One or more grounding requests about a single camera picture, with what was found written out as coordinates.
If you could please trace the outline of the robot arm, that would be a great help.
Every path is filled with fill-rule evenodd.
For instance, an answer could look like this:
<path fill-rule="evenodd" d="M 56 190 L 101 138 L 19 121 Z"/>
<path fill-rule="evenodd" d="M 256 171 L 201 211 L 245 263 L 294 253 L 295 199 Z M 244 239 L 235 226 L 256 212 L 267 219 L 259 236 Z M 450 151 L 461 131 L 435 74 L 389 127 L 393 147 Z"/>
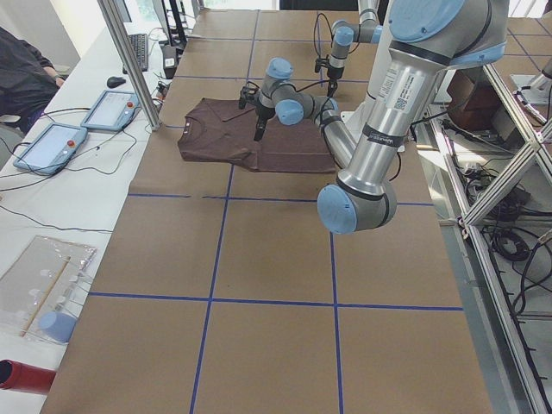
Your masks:
<path fill-rule="evenodd" d="M 332 97 L 337 90 L 338 81 L 344 73 L 351 46 L 354 43 L 378 43 L 380 41 L 383 31 L 378 15 L 380 2 L 360 0 L 357 3 L 359 8 L 358 23 L 353 24 L 341 20 L 335 22 L 332 26 L 333 41 L 327 61 L 328 97 Z"/>
<path fill-rule="evenodd" d="M 270 61 L 254 95 L 254 138 L 261 139 L 273 116 L 284 125 L 310 119 L 321 129 L 341 168 L 336 183 L 317 198 L 318 215 L 328 230 L 351 234 L 392 219 L 397 200 L 386 173 L 410 126 L 435 97 L 445 71 L 483 66 L 503 56 L 508 9 L 506 1 L 391 2 L 382 35 L 374 37 L 389 62 L 357 136 L 332 98 L 296 90 L 288 60 Z"/>

